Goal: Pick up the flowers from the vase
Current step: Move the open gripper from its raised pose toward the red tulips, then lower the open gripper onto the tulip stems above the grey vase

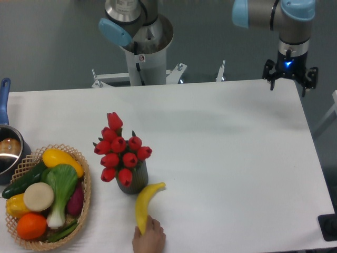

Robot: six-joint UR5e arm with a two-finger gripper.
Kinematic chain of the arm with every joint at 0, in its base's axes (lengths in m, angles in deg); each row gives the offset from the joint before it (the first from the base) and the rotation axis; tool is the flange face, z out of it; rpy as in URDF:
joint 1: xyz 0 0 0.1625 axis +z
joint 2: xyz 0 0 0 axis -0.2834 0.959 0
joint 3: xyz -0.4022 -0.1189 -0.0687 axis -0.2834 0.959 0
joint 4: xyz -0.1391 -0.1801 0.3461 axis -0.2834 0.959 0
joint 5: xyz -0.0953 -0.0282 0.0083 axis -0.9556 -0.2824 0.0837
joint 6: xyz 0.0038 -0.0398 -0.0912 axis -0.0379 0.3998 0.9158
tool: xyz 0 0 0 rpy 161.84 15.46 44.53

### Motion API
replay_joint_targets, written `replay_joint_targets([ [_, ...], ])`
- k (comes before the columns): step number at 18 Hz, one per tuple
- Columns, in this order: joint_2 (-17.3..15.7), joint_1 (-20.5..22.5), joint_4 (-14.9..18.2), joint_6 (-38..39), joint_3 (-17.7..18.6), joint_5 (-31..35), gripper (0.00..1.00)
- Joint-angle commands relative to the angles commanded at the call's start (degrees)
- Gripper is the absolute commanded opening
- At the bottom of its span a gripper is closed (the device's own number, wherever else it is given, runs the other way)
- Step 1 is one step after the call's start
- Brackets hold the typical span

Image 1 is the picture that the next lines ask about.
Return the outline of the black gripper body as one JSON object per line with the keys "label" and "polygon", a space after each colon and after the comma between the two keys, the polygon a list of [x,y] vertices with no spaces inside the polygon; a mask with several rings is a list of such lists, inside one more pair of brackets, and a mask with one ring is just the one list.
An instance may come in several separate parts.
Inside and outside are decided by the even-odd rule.
{"label": "black gripper body", "polygon": [[296,79],[304,77],[306,73],[306,60],[308,53],[300,56],[290,56],[278,52],[275,74],[277,78]]}

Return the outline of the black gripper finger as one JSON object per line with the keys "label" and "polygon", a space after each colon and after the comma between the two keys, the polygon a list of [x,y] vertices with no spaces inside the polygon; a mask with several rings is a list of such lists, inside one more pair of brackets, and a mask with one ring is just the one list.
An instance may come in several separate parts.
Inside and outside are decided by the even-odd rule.
{"label": "black gripper finger", "polygon": [[280,73],[276,70],[276,63],[271,59],[268,59],[264,65],[262,79],[267,80],[270,84],[270,90],[273,91],[275,87],[275,81],[280,78]]}
{"label": "black gripper finger", "polygon": [[307,90],[316,89],[318,74],[319,69],[317,67],[312,67],[305,70],[304,74],[298,78],[297,83],[302,87],[301,97],[305,97]]}

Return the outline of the grey robot base column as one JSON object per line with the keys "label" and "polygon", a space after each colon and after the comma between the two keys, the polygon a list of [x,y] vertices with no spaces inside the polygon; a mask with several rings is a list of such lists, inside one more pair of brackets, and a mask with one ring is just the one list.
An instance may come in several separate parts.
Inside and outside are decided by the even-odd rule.
{"label": "grey robot base column", "polygon": [[171,22],[157,1],[106,1],[99,31],[125,53],[132,86],[166,84],[166,52],[173,40]]}

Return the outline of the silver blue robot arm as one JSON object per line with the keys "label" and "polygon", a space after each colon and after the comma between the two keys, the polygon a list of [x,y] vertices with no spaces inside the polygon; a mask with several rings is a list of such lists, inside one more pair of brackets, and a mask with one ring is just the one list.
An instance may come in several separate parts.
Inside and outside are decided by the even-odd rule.
{"label": "silver blue robot arm", "polygon": [[302,95],[315,89],[319,69],[307,68],[315,1],[235,1],[232,22],[244,28],[259,27],[279,34],[277,60],[268,59],[263,79],[274,89],[280,78],[294,80],[302,87]]}

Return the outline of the person's hand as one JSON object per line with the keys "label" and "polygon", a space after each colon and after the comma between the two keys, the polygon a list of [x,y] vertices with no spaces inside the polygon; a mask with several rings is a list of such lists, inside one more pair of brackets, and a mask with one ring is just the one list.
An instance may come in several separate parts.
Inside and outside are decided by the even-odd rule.
{"label": "person's hand", "polygon": [[162,253],[166,242],[166,234],[160,222],[147,216],[145,232],[141,234],[135,227],[132,247],[134,253]]}

